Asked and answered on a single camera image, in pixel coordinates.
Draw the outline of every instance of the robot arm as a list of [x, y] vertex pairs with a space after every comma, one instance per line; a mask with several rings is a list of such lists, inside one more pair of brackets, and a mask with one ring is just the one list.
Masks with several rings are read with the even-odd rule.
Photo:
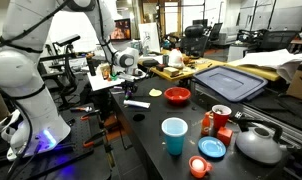
[[50, 151], [71, 131], [58, 114], [37, 71], [51, 17], [62, 8], [84, 12], [88, 16], [111, 64], [125, 68], [127, 74], [139, 72], [138, 51], [128, 48], [118, 52], [110, 43], [114, 21], [103, 0], [11, 0], [0, 43], [0, 87], [21, 104], [28, 117], [23, 115], [23, 118], [30, 121], [23, 121], [12, 135], [7, 156], [9, 160], [16, 158], [14, 155], [26, 142], [28, 147], [24, 156], [32, 156], [39, 143], [41, 148], [38, 153]]

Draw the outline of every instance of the small red cup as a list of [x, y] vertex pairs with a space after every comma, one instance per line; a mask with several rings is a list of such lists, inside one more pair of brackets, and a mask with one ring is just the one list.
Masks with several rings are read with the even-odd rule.
[[218, 130], [220, 129], [220, 127], [225, 126], [232, 111], [227, 106], [215, 105], [212, 107], [212, 112], [213, 112], [213, 127]]
[[[203, 171], [195, 170], [192, 167], [192, 162], [196, 159], [199, 159], [204, 164]], [[201, 156], [192, 156], [189, 160], [189, 166], [190, 166], [191, 174], [196, 178], [202, 178], [208, 171], [212, 170], [212, 165], [210, 163], [208, 163], [205, 159], [203, 159], [203, 157], [201, 157]]]

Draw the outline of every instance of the kettle handle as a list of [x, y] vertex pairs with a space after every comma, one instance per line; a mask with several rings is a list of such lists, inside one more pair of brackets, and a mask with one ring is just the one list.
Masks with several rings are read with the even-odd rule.
[[268, 122], [268, 121], [263, 121], [263, 120], [257, 120], [257, 119], [245, 119], [245, 118], [241, 118], [239, 120], [236, 121], [240, 127], [243, 127], [244, 124], [247, 124], [248, 122], [253, 122], [253, 123], [259, 123], [259, 124], [263, 124], [267, 127], [273, 128], [275, 130], [274, 135], [272, 137], [272, 139], [278, 143], [280, 140], [280, 137], [282, 135], [282, 128], [281, 126], [274, 124], [272, 122]]

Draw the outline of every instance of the gray kettle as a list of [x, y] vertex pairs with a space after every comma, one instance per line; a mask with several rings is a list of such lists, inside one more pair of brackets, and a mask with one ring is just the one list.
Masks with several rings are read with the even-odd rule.
[[[273, 136], [260, 127], [247, 127], [248, 122], [260, 123], [275, 129]], [[261, 120], [238, 120], [241, 131], [236, 139], [236, 145], [246, 156], [266, 165], [275, 165], [282, 158], [282, 150], [278, 143], [282, 128], [274, 123]]]

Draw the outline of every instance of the red bottle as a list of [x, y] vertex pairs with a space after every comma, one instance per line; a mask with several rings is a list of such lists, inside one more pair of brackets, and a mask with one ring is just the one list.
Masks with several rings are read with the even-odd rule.
[[201, 134], [208, 136], [210, 133], [210, 112], [206, 112], [204, 119], [202, 120]]

